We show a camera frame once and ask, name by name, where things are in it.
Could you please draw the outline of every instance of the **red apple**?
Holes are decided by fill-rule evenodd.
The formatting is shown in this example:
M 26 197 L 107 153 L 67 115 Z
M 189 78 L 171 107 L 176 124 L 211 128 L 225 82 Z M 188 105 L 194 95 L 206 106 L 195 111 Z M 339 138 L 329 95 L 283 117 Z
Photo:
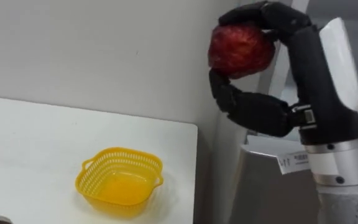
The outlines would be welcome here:
M 275 52 L 273 42 L 253 25 L 219 26 L 213 30 L 209 66 L 231 79 L 265 70 Z

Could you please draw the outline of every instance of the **metal screw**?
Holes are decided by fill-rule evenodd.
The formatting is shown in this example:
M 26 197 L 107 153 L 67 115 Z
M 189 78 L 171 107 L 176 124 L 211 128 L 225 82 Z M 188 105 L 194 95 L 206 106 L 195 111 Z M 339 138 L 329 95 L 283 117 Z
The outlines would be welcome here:
M 345 179 L 343 179 L 343 177 L 336 177 L 335 180 L 339 184 L 343 184 L 345 182 Z

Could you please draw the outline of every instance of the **white wall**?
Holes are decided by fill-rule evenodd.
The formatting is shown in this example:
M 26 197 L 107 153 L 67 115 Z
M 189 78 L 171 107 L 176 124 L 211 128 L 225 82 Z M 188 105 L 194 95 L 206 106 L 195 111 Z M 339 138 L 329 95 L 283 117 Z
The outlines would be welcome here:
M 218 115 L 206 53 L 236 4 L 0 0 L 0 97 L 197 124 L 200 210 Z

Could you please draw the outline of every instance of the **basket handle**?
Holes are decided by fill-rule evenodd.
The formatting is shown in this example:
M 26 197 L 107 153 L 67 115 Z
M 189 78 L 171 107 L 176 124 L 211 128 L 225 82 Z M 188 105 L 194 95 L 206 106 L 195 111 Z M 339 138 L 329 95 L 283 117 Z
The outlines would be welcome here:
M 164 183 L 164 178 L 161 176 L 161 174 L 158 175 L 158 183 L 155 184 L 154 188 L 161 186 Z
M 82 171 L 86 170 L 86 166 L 90 163 L 93 162 L 93 158 L 92 159 L 87 159 L 82 163 Z

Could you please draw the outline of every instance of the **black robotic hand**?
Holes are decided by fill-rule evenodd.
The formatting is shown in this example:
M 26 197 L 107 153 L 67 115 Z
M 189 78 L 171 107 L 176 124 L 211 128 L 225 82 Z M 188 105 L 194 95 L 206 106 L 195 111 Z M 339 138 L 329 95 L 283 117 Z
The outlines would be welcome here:
M 338 98 L 319 30 L 309 17 L 280 2 L 258 2 L 235 8 L 219 18 L 220 26 L 254 23 L 288 47 L 299 102 L 289 106 L 275 97 L 243 93 L 228 77 L 211 69 L 209 81 L 221 111 L 233 122 L 276 137 L 300 127 L 303 144 L 325 144 L 358 138 L 358 113 Z
M 220 26 L 246 22 L 269 30 L 270 39 L 282 42 L 299 28 L 310 25 L 309 18 L 303 13 L 279 2 L 267 1 L 238 7 L 219 18 Z M 294 126 L 305 122 L 286 102 L 261 93 L 243 93 L 215 69 L 209 72 L 209 80 L 220 110 L 227 112 L 229 119 L 243 127 L 283 137 Z

